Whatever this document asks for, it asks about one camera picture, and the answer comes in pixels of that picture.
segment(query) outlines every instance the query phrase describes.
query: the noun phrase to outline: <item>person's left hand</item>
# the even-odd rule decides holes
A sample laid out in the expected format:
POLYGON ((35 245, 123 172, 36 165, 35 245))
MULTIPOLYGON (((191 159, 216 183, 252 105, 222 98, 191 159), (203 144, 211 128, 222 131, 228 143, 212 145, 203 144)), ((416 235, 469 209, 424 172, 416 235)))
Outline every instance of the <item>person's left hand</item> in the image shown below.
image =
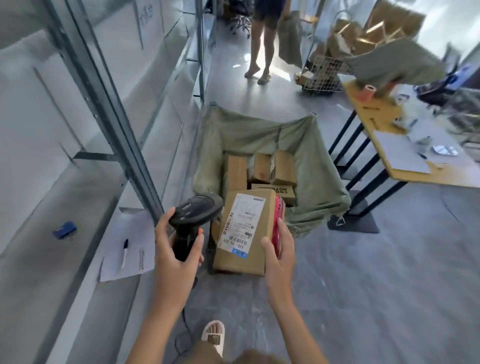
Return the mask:
POLYGON ((169 239, 167 235, 168 221, 174 213, 174 207, 165 212, 155 228, 156 292, 152 309, 168 311, 177 319, 192 290, 197 267, 204 261, 202 255, 204 234, 203 229, 199 229, 187 260, 185 262, 177 260, 172 250, 175 237, 169 239))

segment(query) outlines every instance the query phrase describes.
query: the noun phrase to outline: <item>table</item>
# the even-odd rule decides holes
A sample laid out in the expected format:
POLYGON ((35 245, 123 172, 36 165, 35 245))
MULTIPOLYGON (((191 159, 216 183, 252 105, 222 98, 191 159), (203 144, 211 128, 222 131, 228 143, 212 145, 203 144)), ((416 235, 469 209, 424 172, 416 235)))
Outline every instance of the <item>table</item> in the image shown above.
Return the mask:
MULTIPOLYGON (((341 219, 338 219, 337 217, 332 217, 329 220, 328 227, 331 230, 378 233, 379 230, 375 220, 373 219, 373 216, 371 215, 371 211, 395 192, 400 190, 408 182, 480 188, 480 168, 472 159, 467 165, 444 165, 443 168, 438 168, 433 163, 427 161, 431 170, 430 174, 393 169, 385 156, 381 144, 375 137, 374 131, 377 130, 380 132, 402 134, 398 128, 391 124, 391 121, 394 118, 401 115, 401 107, 393 105, 386 97, 373 98, 368 103, 357 101, 356 95, 358 92, 360 92, 360 89, 355 82, 355 77, 349 75, 339 76, 345 92, 354 106, 354 111, 343 126, 340 134, 336 137, 328 153, 332 155, 335 147, 345 134, 345 131, 352 124, 355 117, 358 116, 361 124, 356 128, 352 136, 347 140, 343 148, 340 150, 334 159, 334 164, 339 170, 339 173, 343 174, 348 168, 351 167, 353 162, 359 157, 359 155, 364 151, 370 142, 372 142, 373 146, 375 147, 376 154, 346 185, 346 189, 347 191, 350 191, 350 195, 352 197, 350 210, 344 215, 344 224, 341 224, 341 219), (346 165, 340 166, 340 160, 345 156, 346 152, 350 149, 354 141, 363 131, 367 135, 366 140, 357 149, 357 151, 355 151, 346 165), (382 161, 384 170, 380 172, 372 181, 370 181, 361 191, 353 191, 352 188, 355 186, 355 184, 360 181, 360 179, 364 177, 365 174, 370 171, 379 160, 382 161), (388 178, 392 178, 398 182, 383 195, 373 201, 370 205, 368 205, 365 201, 365 198, 381 184, 383 184, 388 178)), ((424 107, 420 101, 415 100, 415 102, 413 105, 416 107, 419 107, 419 105, 420 107, 424 107)))

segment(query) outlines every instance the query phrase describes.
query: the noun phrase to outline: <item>brown pants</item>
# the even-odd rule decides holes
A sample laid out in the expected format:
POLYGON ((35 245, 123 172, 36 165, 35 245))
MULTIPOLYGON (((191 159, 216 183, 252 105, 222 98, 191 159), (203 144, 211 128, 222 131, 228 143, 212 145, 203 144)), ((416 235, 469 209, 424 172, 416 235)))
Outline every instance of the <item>brown pants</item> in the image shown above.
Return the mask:
MULTIPOLYGON (((255 349, 247 349, 232 364, 285 364, 286 362, 255 349)), ((183 364, 225 364, 212 344, 198 341, 183 364)))

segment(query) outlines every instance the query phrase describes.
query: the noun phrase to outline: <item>marker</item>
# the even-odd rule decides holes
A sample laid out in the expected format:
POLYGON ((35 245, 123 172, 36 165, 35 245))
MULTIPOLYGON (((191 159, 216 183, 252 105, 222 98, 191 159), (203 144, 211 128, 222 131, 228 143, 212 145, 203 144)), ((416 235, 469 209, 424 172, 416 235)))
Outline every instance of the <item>marker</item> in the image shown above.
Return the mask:
POLYGON ((128 250, 128 239, 125 240, 125 242, 123 243, 123 262, 121 264, 120 269, 123 269, 123 267, 125 266, 125 260, 127 259, 127 250, 128 250))

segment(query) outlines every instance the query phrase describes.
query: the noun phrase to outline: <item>marble floor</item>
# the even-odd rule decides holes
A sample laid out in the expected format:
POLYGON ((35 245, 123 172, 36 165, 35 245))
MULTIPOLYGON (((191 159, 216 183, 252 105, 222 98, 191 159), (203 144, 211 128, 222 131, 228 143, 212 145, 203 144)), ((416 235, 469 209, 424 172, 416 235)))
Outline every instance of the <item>marble floor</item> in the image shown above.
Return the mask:
MULTIPOLYGON (((249 56, 246 36, 220 25, 206 101, 279 122, 314 111, 330 146, 350 114, 344 95, 303 94, 291 81, 295 69, 277 57, 271 82, 259 86, 243 78, 249 56)), ((354 121, 348 133, 357 125, 354 121)), ((372 154, 367 148, 355 165, 361 167, 372 154)), ((192 194, 196 163, 194 155, 184 198, 192 194)), ((381 169, 379 163, 360 185, 381 169)), ((295 302, 330 363, 478 362, 479 202, 478 190, 409 184, 374 210, 380 234, 330 231, 323 225, 296 240, 295 302)), ((226 359, 254 347, 288 360, 262 278, 210 276, 205 267, 198 278, 186 306, 195 338, 208 321, 220 319, 227 330, 226 359)), ((173 339, 183 330, 179 321, 165 363, 175 358, 173 339)), ((180 336, 181 350, 188 348, 187 339, 180 336)))

